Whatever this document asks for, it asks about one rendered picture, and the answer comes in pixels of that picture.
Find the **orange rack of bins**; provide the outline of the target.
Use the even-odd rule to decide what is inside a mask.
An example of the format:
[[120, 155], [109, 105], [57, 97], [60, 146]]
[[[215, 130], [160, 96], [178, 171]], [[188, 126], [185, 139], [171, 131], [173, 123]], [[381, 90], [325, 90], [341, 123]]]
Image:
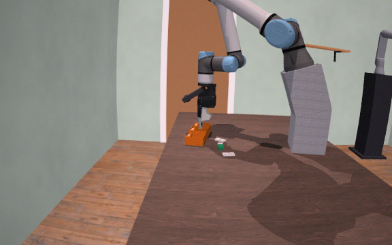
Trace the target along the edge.
[[203, 146], [210, 134], [211, 123], [203, 123], [203, 128], [199, 129], [196, 122], [185, 136], [185, 145]]

